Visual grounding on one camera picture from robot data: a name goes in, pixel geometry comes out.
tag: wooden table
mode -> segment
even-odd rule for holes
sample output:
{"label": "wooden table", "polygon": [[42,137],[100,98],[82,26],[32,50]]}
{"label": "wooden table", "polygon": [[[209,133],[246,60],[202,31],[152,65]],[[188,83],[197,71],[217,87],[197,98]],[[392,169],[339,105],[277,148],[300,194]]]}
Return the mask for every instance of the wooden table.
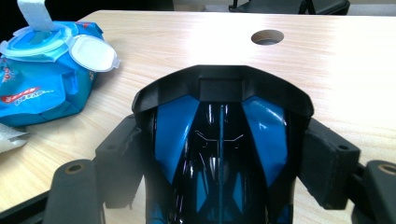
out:
{"label": "wooden table", "polygon": [[[131,114],[150,82],[196,64],[246,64],[307,92],[318,119],[361,148],[361,163],[396,162],[396,18],[192,12],[98,11],[96,21],[121,59],[100,74],[84,111],[28,127],[26,146],[0,154],[0,211],[49,189],[54,171],[94,150]],[[257,45],[251,36],[278,30],[284,39]],[[108,223],[144,223],[144,188],[133,211],[106,211]],[[349,223],[325,211],[298,182],[295,223]]]}

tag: blue wet wipes package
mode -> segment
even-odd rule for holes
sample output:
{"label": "blue wet wipes package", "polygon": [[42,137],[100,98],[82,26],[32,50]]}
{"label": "blue wet wipes package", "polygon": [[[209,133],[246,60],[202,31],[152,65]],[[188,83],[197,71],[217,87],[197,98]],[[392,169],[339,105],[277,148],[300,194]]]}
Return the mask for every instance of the blue wet wipes package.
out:
{"label": "blue wet wipes package", "polygon": [[69,51],[80,36],[102,41],[102,30],[94,22],[54,24],[50,32],[23,28],[1,44],[0,123],[41,123],[77,114],[86,104],[96,71]]}

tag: screw hole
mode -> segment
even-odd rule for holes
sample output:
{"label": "screw hole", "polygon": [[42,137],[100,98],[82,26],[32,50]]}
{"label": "screw hole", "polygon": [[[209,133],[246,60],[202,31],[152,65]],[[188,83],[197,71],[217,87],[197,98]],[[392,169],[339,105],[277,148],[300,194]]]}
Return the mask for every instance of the screw hole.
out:
{"label": "screw hole", "polygon": [[395,165],[389,165],[389,164],[380,164],[378,165],[378,168],[389,174],[389,175],[396,175],[396,166]]}
{"label": "screw hole", "polygon": [[83,168],[84,168],[84,165],[81,164],[81,163],[78,163],[78,164],[71,164],[70,166],[68,166],[68,167],[66,168],[66,173],[67,173],[68,175],[74,175],[74,174],[80,172]]}
{"label": "screw hole", "polygon": [[343,149],[343,150],[348,150],[349,149],[349,147],[346,147],[346,146],[344,146],[344,145],[340,145],[340,146],[338,146],[339,148],[341,148],[341,149]]}

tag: white paper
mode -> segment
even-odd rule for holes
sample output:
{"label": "white paper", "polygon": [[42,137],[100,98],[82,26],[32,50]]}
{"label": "white paper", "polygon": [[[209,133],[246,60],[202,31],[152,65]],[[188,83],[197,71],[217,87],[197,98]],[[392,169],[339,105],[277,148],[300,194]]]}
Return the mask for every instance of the white paper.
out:
{"label": "white paper", "polygon": [[15,131],[4,124],[0,124],[0,153],[26,144],[26,140],[18,138],[26,133]]}
{"label": "white paper", "polygon": [[34,31],[54,29],[52,19],[45,6],[45,0],[18,0],[18,7]]}

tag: wet wipes lid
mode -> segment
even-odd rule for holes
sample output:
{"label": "wet wipes lid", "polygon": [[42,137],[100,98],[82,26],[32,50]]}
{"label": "wet wipes lid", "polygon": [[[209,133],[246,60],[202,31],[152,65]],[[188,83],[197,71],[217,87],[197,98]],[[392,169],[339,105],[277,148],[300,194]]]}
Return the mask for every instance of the wet wipes lid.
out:
{"label": "wet wipes lid", "polygon": [[8,42],[0,44],[0,52],[8,57],[30,57],[45,54],[59,48],[73,38],[72,30],[54,23],[51,31],[35,31],[27,26],[14,33]]}
{"label": "wet wipes lid", "polygon": [[90,35],[76,36],[69,44],[69,53],[76,63],[95,72],[110,71],[120,65],[116,51],[104,40]]}

